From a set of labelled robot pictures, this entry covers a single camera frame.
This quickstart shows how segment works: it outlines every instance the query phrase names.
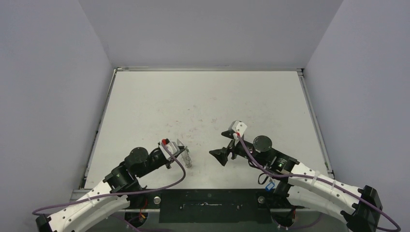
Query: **white enclosure wall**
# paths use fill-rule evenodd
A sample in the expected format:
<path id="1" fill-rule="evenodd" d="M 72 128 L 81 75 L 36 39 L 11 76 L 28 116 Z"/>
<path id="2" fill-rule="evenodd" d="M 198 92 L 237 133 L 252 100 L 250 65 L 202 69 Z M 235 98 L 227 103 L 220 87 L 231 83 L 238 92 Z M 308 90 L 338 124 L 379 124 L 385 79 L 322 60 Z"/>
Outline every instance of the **white enclosure wall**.
<path id="1" fill-rule="evenodd" d="M 0 231 L 77 188 L 111 64 L 77 0 L 0 1 Z"/>
<path id="2" fill-rule="evenodd" d="M 79 0 L 115 66 L 303 68 L 342 0 Z"/>
<path id="3" fill-rule="evenodd" d="M 410 230 L 409 38 L 410 1 L 344 0 L 305 69 L 336 178 L 376 188 L 404 231 Z"/>

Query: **scratch mark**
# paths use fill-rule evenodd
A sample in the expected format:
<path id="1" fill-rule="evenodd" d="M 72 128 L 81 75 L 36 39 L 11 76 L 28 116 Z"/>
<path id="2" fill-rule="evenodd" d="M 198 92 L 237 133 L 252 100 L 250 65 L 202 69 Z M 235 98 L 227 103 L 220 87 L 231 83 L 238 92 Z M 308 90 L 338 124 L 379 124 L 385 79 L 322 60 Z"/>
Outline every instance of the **scratch mark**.
<path id="1" fill-rule="evenodd" d="M 212 205 L 212 206 L 215 206 L 215 205 L 222 205 L 222 204 L 208 204 L 208 203 L 204 202 L 204 203 L 199 204 L 199 205 L 202 205 L 202 206 L 204 206 L 204 205 Z"/>

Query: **metal frame edge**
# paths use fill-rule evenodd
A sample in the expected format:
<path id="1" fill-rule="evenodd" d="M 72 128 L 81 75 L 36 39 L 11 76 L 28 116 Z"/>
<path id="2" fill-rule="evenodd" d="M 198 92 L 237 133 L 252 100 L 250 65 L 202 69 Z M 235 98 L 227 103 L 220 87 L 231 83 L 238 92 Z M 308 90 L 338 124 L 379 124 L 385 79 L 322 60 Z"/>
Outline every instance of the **metal frame edge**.
<path id="1" fill-rule="evenodd" d="M 112 91 L 113 86 L 114 86 L 114 81 L 115 81 L 115 77 L 117 75 L 117 72 L 118 72 L 118 68 L 114 68 L 113 75 L 111 77 L 110 86 L 109 86 L 108 92 L 107 92 L 107 97 L 105 99 L 104 109 L 102 110 L 100 121 L 98 123 L 97 133 L 95 134 L 94 141 L 92 142 L 90 156 L 89 156 L 89 159 L 88 159 L 88 162 L 87 162 L 86 171 L 84 172 L 83 180 L 81 181 L 80 189 L 83 189 L 84 185 L 86 184 L 87 176 L 88 176 L 88 173 L 89 173 L 89 170 L 90 170 L 90 167 L 91 167 L 92 158 L 94 157 L 95 147 L 97 145 L 96 142 L 98 141 L 98 137 L 100 136 L 101 126 L 103 125 L 102 121 L 104 120 L 105 112 L 107 110 L 108 102 L 110 100 L 111 91 Z"/>
<path id="2" fill-rule="evenodd" d="M 301 72 L 298 68 L 272 68 L 269 66 L 203 66 L 203 67 L 167 67 L 167 66 L 140 66 L 140 67 L 118 67 L 119 72 L 138 72 L 138 71 L 296 71 Z"/>
<path id="3" fill-rule="evenodd" d="M 316 136 L 317 136 L 319 144 L 320 144 L 322 155 L 323 155 L 325 165 L 326 165 L 326 168 L 327 168 L 327 174 L 329 175 L 330 178 L 334 179 L 335 174 L 334 174 L 333 168 L 330 164 L 329 156 L 327 154 L 326 146 L 324 145 L 322 132 L 320 130 L 319 123 L 318 123 L 318 120 L 316 118 L 315 111 L 313 110 L 313 106 L 312 106 L 312 103 L 311 103 L 311 100 L 310 100 L 310 97 L 309 97 L 309 92 L 308 92 L 308 89 L 307 89 L 306 83 L 305 83 L 305 77 L 303 76 L 302 70 L 298 71 L 297 74 L 299 76 L 299 81 L 300 81 L 300 85 L 301 85 L 302 90 L 303 90 L 303 94 L 305 95 L 307 107 L 308 107 L 309 113 L 310 113 L 310 118 L 312 119 L 313 127 L 315 128 Z"/>

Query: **cable tie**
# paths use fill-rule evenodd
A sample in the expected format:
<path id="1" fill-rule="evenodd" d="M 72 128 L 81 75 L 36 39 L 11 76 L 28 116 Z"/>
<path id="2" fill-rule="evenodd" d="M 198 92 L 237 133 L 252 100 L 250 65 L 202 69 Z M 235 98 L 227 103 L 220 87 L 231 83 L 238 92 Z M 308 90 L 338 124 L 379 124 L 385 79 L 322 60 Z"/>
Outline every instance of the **cable tie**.
<path id="1" fill-rule="evenodd" d="M 329 198 L 328 198 L 329 201 L 330 201 L 330 198 L 332 197 L 332 192 L 333 192 L 333 189 L 335 188 L 335 184 L 336 184 L 336 180 L 333 180 L 332 187 L 330 188 L 330 192 L 329 192 Z"/>
<path id="2" fill-rule="evenodd" d="M 87 193 L 87 198 L 88 198 L 88 201 L 91 203 L 92 207 L 94 207 L 94 206 L 95 206 L 95 203 L 94 203 L 94 201 L 91 200 L 91 198 L 89 197 L 89 192 Z"/>
<path id="3" fill-rule="evenodd" d="M 312 191 L 312 189 L 315 187 L 315 183 L 316 183 L 316 180 L 318 179 L 319 175 L 320 175 L 320 172 L 315 171 L 315 176 L 313 177 L 312 182 L 310 183 L 309 191 Z"/>

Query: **purple cable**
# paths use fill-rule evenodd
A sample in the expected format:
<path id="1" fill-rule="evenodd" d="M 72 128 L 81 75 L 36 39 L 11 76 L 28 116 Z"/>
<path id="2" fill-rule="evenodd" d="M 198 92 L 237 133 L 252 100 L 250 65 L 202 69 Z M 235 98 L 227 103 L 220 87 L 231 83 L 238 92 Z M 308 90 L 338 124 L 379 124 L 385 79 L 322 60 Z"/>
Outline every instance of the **purple cable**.
<path id="1" fill-rule="evenodd" d="M 273 178 L 283 178 L 283 177 L 302 177 L 302 178 L 308 178 L 308 179 L 313 179 L 313 176 L 310 175 L 300 175 L 300 174 L 273 174 L 271 172 L 268 172 L 267 170 L 265 170 L 256 160 L 255 158 L 250 154 L 248 148 L 245 145 L 245 142 L 243 141 L 242 137 L 239 135 L 238 136 L 239 141 L 241 142 L 244 150 L 246 151 L 246 154 L 248 155 L 248 157 L 250 158 L 250 160 L 252 160 L 252 162 L 262 171 L 264 172 L 266 175 L 271 176 Z M 328 185 L 332 185 L 333 183 L 330 181 L 327 181 L 325 179 L 322 178 L 317 178 L 317 180 L 322 181 Z M 387 231 L 387 232 L 399 232 L 401 231 L 400 226 L 391 218 L 389 217 L 386 213 L 384 213 L 383 211 L 381 211 L 380 209 L 378 209 L 377 207 L 375 207 L 374 205 L 372 205 L 371 203 L 369 203 L 368 201 L 366 201 L 365 199 L 362 199 L 361 197 L 358 197 L 356 195 L 354 195 L 353 193 L 347 191 L 346 189 L 335 185 L 335 188 L 337 188 L 340 191 L 343 191 L 347 194 L 349 194 L 350 196 L 358 199 L 359 201 L 365 203 L 366 205 L 368 205 L 370 208 L 372 208 L 373 210 L 375 210 L 376 212 L 378 212 L 379 214 L 383 215 L 383 217 L 385 217 L 387 220 L 389 220 L 389 222 L 391 222 L 394 226 L 396 226 L 397 229 L 386 229 L 386 228 L 382 228 L 382 227 L 377 227 L 378 230 L 381 231 Z"/>
<path id="2" fill-rule="evenodd" d="M 314 226 L 314 225 L 316 225 L 316 224 L 319 223 L 319 221 L 321 220 L 322 216 L 323 216 L 323 214 L 320 213 L 318 219 L 316 219 L 314 222 L 310 223 L 309 225 L 304 225 L 304 226 L 289 226 L 289 227 L 288 227 L 288 230 L 301 230 L 301 229 L 306 229 L 306 228 L 312 227 L 312 226 Z"/>
<path id="3" fill-rule="evenodd" d="M 186 175 L 187 175 L 187 173 L 185 172 L 184 166 L 181 164 L 181 162 L 179 162 L 179 161 L 174 157 L 173 154 L 171 154 L 171 152 L 166 148 L 166 146 L 164 146 L 163 143 L 161 143 L 161 146 L 162 146 L 162 147 L 165 149 L 165 151 L 171 156 L 172 160 L 175 161 L 175 162 L 181 167 L 182 172 L 184 173 L 183 176 L 182 176 L 182 178 L 179 179 L 178 181 L 176 181 L 175 183 L 170 184 L 170 185 L 167 185 L 167 186 L 165 186 L 165 187 L 156 188 L 156 189 L 143 190 L 143 191 L 134 191 L 134 192 L 107 193 L 107 194 L 102 194 L 102 195 L 90 197 L 89 199 L 88 199 L 88 198 L 87 198 L 87 199 L 82 199 L 82 200 L 75 201 L 75 202 L 69 202 L 69 203 L 64 203 L 64 204 L 55 204 L 55 205 L 45 206 L 45 207 L 41 207 L 41 208 L 38 208 L 38 209 L 34 210 L 34 211 L 32 212 L 32 214 L 33 214 L 33 215 L 36 215 L 36 216 L 40 216 L 41 214 L 38 213 L 39 211 L 43 211 L 43 210 L 46 210 L 46 209 L 59 208 L 59 207 L 67 207 L 67 206 L 69 206 L 69 205 L 80 204 L 80 203 L 83 203 L 83 202 L 87 202 L 87 201 L 89 201 L 89 200 L 94 200 L 94 199 L 102 198 L 102 197 L 122 196 L 122 195 L 137 195 L 137 194 L 144 194 L 144 193 L 156 192 L 156 191 L 160 191 L 160 190 L 164 190 L 164 189 L 170 188 L 170 187 L 172 187 L 172 186 L 175 186 L 175 185 L 181 183 L 181 182 L 185 179 L 185 177 L 186 177 Z"/>

